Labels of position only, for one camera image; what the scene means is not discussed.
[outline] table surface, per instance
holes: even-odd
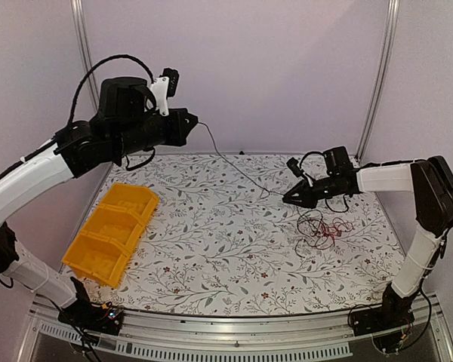
[[[283,194],[298,181],[285,165],[291,155],[226,157],[270,191]],[[325,176],[320,157],[308,158],[304,168]],[[306,242],[314,238],[297,230],[305,210],[262,192],[216,155],[160,155],[131,172],[115,166],[94,207],[113,183],[148,186],[161,201],[119,288],[85,280],[97,302],[226,316],[335,311],[379,302],[404,260],[374,194],[348,198],[346,213],[319,203],[310,215],[340,232],[321,240],[322,247],[332,244],[328,249],[316,250]],[[330,205],[344,208],[341,197]]]

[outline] tangled wire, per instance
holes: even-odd
[[[340,217],[335,217],[331,222],[326,222],[320,210],[308,210],[305,213],[299,212],[297,230],[304,237],[295,244],[294,250],[300,258],[303,258],[297,251],[300,243],[316,250],[326,250],[335,246],[336,238],[339,238],[345,232],[354,230],[354,226],[351,222],[344,221]]]

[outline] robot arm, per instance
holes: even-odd
[[[373,313],[354,312],[355,333],[373,333],[412,320],[411,302],[422,280],[443,257],[448,231],[453,227],[453,174],[441,156],[427,160],[395,161],[354,168],[347,150],[337,147],[322,153],[328,177],[311,180],[295,159],[288,167],[302,179],[288,191],[283,201],[299,207],[315,208],[318,200],[335,195],[362,192],[414,193],[417,227],[405,261],[383,294],[383,305]]]
[[[33,256],[6,220],[42,193],[99,164],[112,161],[121,166],[124,156],[157,145],[184,146],[198,118],[187,109],[168,108],[178,77],[176,70],[165,69],[149,87],[141,78],[105,80],[99,109],[90,121],[69,123],[0,175],[0,274],[49,298],[63,311],[62,322],[117,335],[122,314],[111,305],[93,305],[80,281],[58,274]]]

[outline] yellow bin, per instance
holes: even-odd
[[[117,288],[158,203],[159,197],[147,187],[113,184],[62,262],[79,278]]]

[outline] zip tie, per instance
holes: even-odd
[[[416,264],[417,266],[419,266],[420,268],[424,269],[424,270],[433,270],[434,266],[432,266],[431,268],[428,268],[426,266],[422,266],[421,264],[419,264],[416,260],[413,259],[413,257],[411,256],[410,253],[408,253],[408,255],[406,255],[409,259],[411,259],[411,261]]]
[[[48,272],[48,266],[47,266],[47,264],[45,264],[45,262],[44,262],[44,266],[45,266],[45,274],[47,275],[47,277],[46,277],[45,280],[42,281],[35,289],[31,289],[31,290],[30,290],[30,292],[32,292],[32,293],[35,293],[37,290],[39,290],[40,288],[42,288],[42,287],[45,285],[45,283],[47,283],[48,280],[49,280],[50,273]]]

